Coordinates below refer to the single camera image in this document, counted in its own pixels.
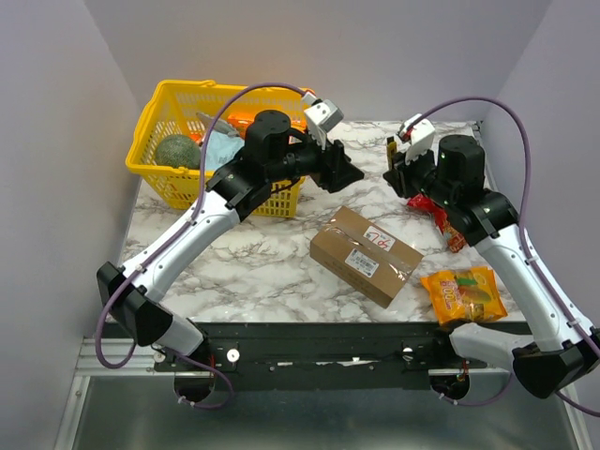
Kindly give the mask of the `brown cardboard express box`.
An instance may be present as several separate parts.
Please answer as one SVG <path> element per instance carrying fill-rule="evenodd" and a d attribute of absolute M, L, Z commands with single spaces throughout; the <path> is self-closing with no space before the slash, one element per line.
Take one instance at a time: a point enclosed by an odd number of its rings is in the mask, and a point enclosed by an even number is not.
<path fill-rule="evenodd" d="M 342 206 L 309 245 L 310 257 L 381 308 L 388 308 L 423 255 Z"/>

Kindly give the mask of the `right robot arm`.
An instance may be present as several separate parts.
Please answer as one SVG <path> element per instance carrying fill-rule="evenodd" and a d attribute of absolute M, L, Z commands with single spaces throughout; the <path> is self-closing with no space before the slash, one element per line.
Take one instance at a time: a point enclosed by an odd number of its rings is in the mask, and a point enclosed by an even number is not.
<path fill-rule="evenodd" d="M 431 344 L 433 360 L 450 368 L 474 359 L 510 370 L 537 398 L 548 398 L 599 364 L 599 330 L 568 298 L 523 229 L 518 212 L 484 186 L 485 152 L 465 135 L 422 144 L 388 159 L 383 178 L 396 194 L 422 194 L 483 257 L 509 291 L 530 334 L 513 335 L 474 322 L 452 325 Z"/>

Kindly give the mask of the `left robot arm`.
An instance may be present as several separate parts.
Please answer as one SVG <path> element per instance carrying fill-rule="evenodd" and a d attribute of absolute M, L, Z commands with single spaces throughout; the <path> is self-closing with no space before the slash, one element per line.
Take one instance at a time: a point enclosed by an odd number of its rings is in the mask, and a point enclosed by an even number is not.
<path fill-rule="evenodd" d="M 188 370 L 201 368 L 208 356 L 203 333 L 160 302 L 177 277 L 210 244 L 244 221 L 272 194 L 272 186 L 310 176 L 330 193 L 363 179 L 339 140 L 327 133 L 343 115 L 327 102 L 305 111 L 304 131 L 279 111 L 259 112 L 249 125 L 243 147 L 219 167 L 203 194 L 171 228 L 133 259 L 97 270 L 103 315 L 111 315 L 140 347 L 158 344 L 175 351 Z"/>

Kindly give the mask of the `orange box left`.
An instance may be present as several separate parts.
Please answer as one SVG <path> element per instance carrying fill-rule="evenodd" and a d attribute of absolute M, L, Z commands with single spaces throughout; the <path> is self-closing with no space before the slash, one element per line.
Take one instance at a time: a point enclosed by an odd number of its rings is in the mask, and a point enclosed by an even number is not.
<path fill-rule="evenodd" d="M 233 112 L 226 121 L 238 132 L 242 139 L 246 138 L 248 128 L 255 122 L 257 112 Z"/>

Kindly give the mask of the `red candy bag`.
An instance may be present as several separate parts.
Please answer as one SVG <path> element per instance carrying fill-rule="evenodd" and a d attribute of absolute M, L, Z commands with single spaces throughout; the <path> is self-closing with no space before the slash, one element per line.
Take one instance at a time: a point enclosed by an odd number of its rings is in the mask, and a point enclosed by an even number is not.
<path fill-rule="evenodd" d="M 409 199 L 407 205 L 431 216 L 450 251 L 458 253 L 467 246 L 464 236 L 450 224 L 446 212 L 431 199 L 418 194 Z"/>

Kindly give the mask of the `light blue chips bag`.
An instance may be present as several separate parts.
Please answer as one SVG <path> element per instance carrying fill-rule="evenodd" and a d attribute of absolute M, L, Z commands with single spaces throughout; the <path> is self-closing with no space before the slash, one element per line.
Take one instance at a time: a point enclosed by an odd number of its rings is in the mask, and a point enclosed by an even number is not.
<path fill-rule="evenodd" d="M 204 169 L 207 172 L 216 171 L 229 162 L 244 146 L 244 140 L 239 136 L 213 131 L 205 151 Z"/>

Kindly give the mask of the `grey foil packet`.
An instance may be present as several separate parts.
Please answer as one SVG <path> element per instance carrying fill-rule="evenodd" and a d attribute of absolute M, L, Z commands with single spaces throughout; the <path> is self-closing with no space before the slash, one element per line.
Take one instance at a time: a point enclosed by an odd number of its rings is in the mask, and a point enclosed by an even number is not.
<path fill-rule="evenodd" d="M 239 131 L 223 119 L 215 119 L 213 116 L 204 112 L 196 112 L 196 116 L 205 130 L 211 128 L 214 132 L 224 134 L 228 137 L 240 137 Z"/>

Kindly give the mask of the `yellow orange snack bag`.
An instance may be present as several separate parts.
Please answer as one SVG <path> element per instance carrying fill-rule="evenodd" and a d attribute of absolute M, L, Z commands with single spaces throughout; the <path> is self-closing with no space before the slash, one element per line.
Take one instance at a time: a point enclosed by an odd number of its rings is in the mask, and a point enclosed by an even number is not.
<path fill-rule="evenodd" d="M 494 272 L 488 267 L 442 270 L 420 280 L 440 325 L 492 323 L 507 316 Z"/>

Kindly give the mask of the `green melon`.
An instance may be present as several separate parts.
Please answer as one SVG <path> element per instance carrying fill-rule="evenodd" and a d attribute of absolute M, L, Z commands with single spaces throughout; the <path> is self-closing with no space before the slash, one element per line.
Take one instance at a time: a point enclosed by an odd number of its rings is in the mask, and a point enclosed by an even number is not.
<path fill-rule="evenodd" d="M 155 152 L 155 162 L 159 166 L 195 170 L 200 167 L 199 145 L 187 135 L 173 134 L 165 137 Z"/>

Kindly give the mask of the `yellow plastic shopping basket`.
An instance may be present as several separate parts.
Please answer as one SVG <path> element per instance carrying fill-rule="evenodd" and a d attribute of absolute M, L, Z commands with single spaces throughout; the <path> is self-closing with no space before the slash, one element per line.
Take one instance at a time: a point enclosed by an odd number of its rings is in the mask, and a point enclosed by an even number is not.
<path fill-rule="evenodd" d="M 134 131 L 126 165 L 174 209 L 188 209 L 200 189 L 199 164 L 205 132 L 215 114 L 242 85 L 212 80 L 165 80 L 158 84 Z M 243 146 L 248 126 L 264 110 L 290 117 L 293 128 L 306 127 L 301 96 L 282 87 L 263 87 L 236 100 L 221 115 L 206 151 L 206 178 Z"/>

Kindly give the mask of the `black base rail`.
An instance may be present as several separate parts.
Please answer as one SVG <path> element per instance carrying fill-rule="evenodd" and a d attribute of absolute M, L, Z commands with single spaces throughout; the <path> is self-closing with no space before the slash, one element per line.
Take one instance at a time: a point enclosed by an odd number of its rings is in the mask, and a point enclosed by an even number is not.
<path fill-rule="evenodd" d="M 175 392 L 215 401 L 229 390 L 329 391 L 441 386 L 463 396 L 462 370 L 487 368 L 481 356 L 461 356 L 448 330 L 434 322 L 202 322 L 207 342 L 198 361 L 222 372 L 201 371 L 161 353 L 151 368 L 172 374 Z"/>

